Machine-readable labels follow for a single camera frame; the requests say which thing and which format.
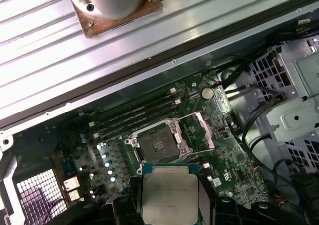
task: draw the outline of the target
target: green circuit board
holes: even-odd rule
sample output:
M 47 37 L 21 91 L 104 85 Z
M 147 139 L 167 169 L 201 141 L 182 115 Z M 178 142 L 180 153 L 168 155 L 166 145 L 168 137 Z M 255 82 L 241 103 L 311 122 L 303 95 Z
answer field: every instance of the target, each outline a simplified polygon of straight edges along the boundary
M 83 117 L 87 124 L 84 132 L 64 131 L 61 137 L 72 147 L 75 167 L 86 164 L 91 171 L 98 171 L 95 179 L 86 183 L 88 190 L 104 184 L 107 197 L 118 196 L 125 192 L 130 176 L 141 174 L 143 162 L 201 158 L 210 165 L 205 171 L 220 195 L 232 196 L 246 206 L 266 199 L 254 184 L 253 162 L 234 139 L 238 126 L 214 72 L 189 76 L 113 109 L 96 110 Z M 79 149 L 79 141 L 84 149 Z M 110 182 L 114 175 L 116 181 Z M 260 177 L 257 186 L 264 189 Z

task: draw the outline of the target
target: perforated metal panel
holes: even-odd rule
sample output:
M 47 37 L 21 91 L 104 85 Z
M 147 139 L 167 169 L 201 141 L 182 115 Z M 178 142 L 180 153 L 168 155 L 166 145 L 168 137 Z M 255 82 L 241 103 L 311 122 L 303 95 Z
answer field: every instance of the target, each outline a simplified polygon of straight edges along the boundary
M 285 92 L 288 98 L 296 98 L 298 91 L 294 81 L 289 77 L 285 64 L 304 58 L 319 50 L 318 37 L 289 42 L 282 48 L 274 48 L 263 57 L 252 63 L 251 81 L 262 87 Z M 270 94 L 259 93 L 258 100 L 268 101 Z M 313 131 L 293 141 L 285 142 L 290 158 L 297 163 L 313 167 L 319 171 L 319 138 Z
M 283 62 L 278 57 L 280 48 L 274 48 L 263 57 L 256 60 L 251 65 L 254 81 L 261 87 L 273 90 L 283 90 L 284 87 L 290 86 L 289 80 Z M 262 99 L 268 101 L 272 95 L 262 92 Z
M 42 225 L 46 217 L 48 222 L 67 209 L 52 169 L 21 181 L 16 186 L 26 225 Z

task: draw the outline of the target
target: ram slot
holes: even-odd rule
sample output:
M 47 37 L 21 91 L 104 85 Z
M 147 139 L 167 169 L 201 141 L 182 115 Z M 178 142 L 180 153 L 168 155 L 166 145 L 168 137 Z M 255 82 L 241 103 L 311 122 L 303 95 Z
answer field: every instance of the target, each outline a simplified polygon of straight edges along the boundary
M 120 121 L 113 121 L 107 124 L 101 131 L 110 130 L 118 126 L 128 124 L 132 120 L 139 120 L 140 118 L 146 117 L 148 115 L 153 115 L 154 113 L 157 113 L 161 110 L 166 110 L 167 108 L 171 108 L 171 107 L 173 107 L 171 102 L 162 103 L 161 105 L 157 105 L 156 107 L 148 108 L 145 111 L 136 112 L 133 115 L 122 117 Z
M 135 129 L 146 127 L 149 124 L 156 123 L 156 122 L 161 121 L 165 118 L 178 116 L 178 113 L 175 110 L 176 108 L 177 107 L 173 107 L 167 111 L 161 110 L 159 113 L 157 113 L 155 115 L 156 118 L 154 118 L 154 115 L 149 116 L 149 117 L 145 117 L 139 121 L 136 121 L 134 123 L 126 125 L 124 128 L 123 127 L 119 128 L 119 130 L 108 131 L 107 133 L 102 134 L 101 137 L 104 139 L 111 139 L 111 138 L 114 138 L 116 136 L 125 135 L 126 133 L 131 132 L 133 129 L 135 130 Z
M 166 95 L 165 97 L 161 97 L 158 99 L 151 99 L 148 100 L 146 102 L 143 103 L 139 103 L 137 105 L 133 105 L 133 108 L 130 111 L 126 111 L 126 112 L 118 112 L 115 113 L 107 118 L 103 118 L 99 121 L 96 121 L 97 127 L 104 127 L 105 125 L 108 125 L 109 123 L 113 122 L 113 121 L 118 121 L 118 120 L 122 120 L 128 117 L 131 117 L 133 114 L 137 114 L 139 113 L 139 111 L 144 110 L 145 108 L 153 108 L 158 106 L 159 104 L 166 104 L 166 103 L 172 103 L 174 102 L 174 100 L 176 99 L 176 97 L 174 95 Z

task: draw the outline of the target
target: chip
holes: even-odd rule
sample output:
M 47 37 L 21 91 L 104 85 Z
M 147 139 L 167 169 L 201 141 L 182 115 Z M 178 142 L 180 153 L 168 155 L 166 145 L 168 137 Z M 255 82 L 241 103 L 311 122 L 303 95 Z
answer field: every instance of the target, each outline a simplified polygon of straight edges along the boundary
M 255 190 L 254 190 L 253 187 L 250 187 L 250 188 L 246 189 L 246 193 L 247 193 L 248 195 L 252 195 L 252 194 L 255 193 Z
M 240 162 L 240 161 L 243 161 L 245 159 L 245 156 L 243 154 L 237 154 L 236 158 L 237 158 L 237 161 Z
M 179 149 L 168 126 L 139 138 L 140 150 L 146 162 L 156 163 L 179 156 Z

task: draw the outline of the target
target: screw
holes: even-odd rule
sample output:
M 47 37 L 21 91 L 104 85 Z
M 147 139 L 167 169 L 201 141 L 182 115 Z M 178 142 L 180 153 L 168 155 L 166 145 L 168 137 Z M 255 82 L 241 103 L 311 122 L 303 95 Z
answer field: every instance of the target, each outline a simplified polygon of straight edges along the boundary
M 223 197 L 223 198 L 221 198 L 221 200 L 224 202 L 224 203 L 229 203 L 231 200 L 230 200 L 230 198 L 228 198 L 228 197 Z
M 94 10 L 94 5 L 93 4 L 88 4 L 86 6 L 86 10 L 88 10 L 89 12 L 92 12 Z
M 267 204 L 258 204 L 258 207 L 260 207 L 261 209 L 267 209 L 268 205 Z
M 234 196 L 234 194 L 232 193 L 232 192 L 227 192 L 227 196 L 229 196 L 229 197 L 233 197 Z

